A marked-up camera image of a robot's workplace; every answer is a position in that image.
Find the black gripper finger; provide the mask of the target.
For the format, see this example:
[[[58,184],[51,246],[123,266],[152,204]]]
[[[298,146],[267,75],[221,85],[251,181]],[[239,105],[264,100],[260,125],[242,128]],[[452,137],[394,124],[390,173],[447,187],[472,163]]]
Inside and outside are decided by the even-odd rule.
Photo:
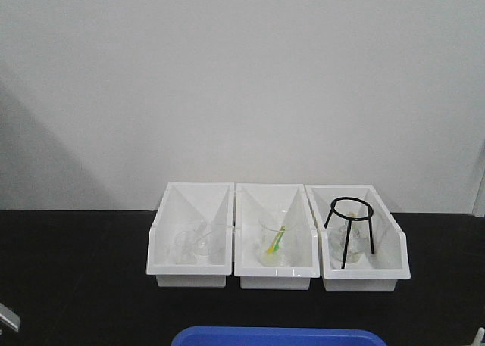
[[[4,304],[0,304],[1,323],[13,332],[19,332],[19,316]]]

